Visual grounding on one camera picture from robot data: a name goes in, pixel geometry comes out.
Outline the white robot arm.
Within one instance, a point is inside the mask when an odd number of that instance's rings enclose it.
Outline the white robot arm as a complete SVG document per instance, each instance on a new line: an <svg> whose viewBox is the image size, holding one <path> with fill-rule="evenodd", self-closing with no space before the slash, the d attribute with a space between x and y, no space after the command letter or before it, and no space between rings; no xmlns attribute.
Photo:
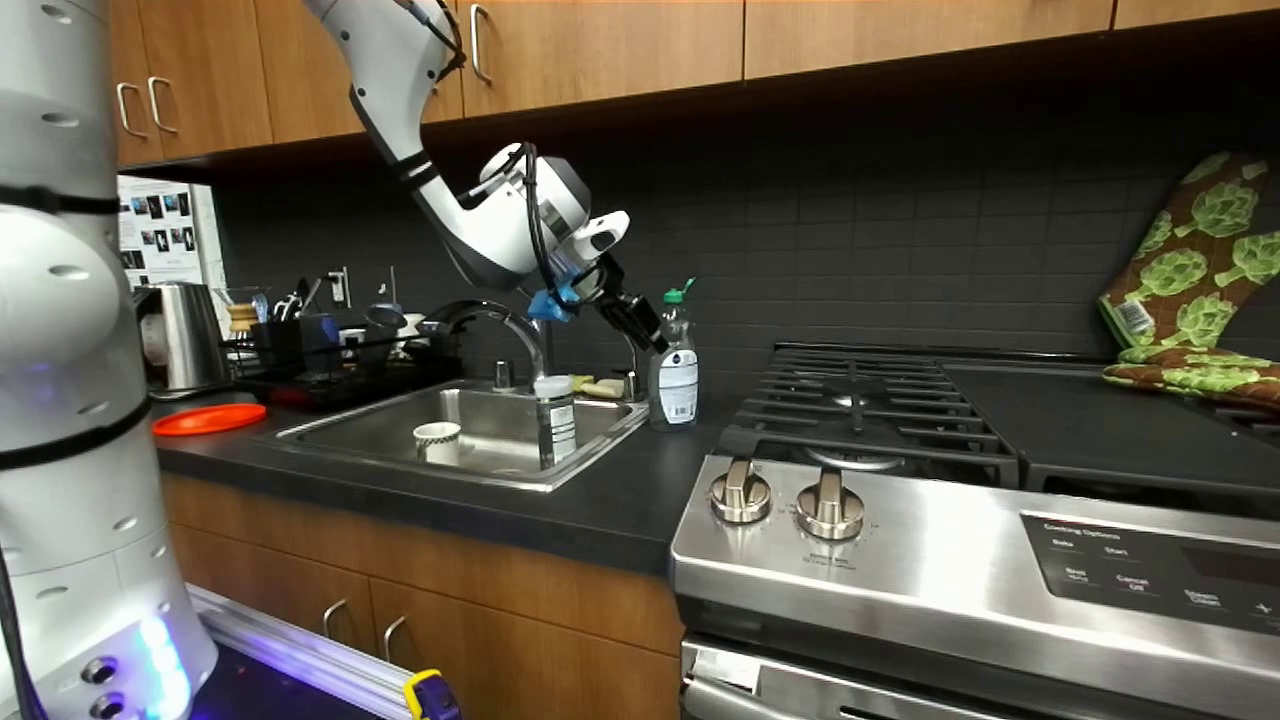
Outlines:
<svg viewBox="0 0 1280 720"><path fill-rule="evenodd" d="M472 289L527 289L531 320L596 307L634 347L669 343L661 314L623 289L615 261L631 217L596 211L590 188L563 158L507 142L467 188L456 188L447 166L460 132L427 123L434 88L465 70L447 0L302 3L344 56L357 121Z"/></svg>

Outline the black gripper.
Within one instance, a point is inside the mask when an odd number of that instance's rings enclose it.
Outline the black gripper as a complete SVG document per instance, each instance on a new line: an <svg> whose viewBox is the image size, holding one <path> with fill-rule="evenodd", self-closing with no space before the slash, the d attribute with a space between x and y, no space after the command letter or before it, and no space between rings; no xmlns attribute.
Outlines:
<svg viewBox="0 0 1280 720"><path fill-rule="evenodd" d="M662 353L669 340L662 340L661 314L654 314L645 298L631 298L631 294L623 289L623 269L619 269L615 256L602 256L602 261L596 264L596 280L600 280L596 314L600 314L615 332L623 332L634 347Z"/></svg>

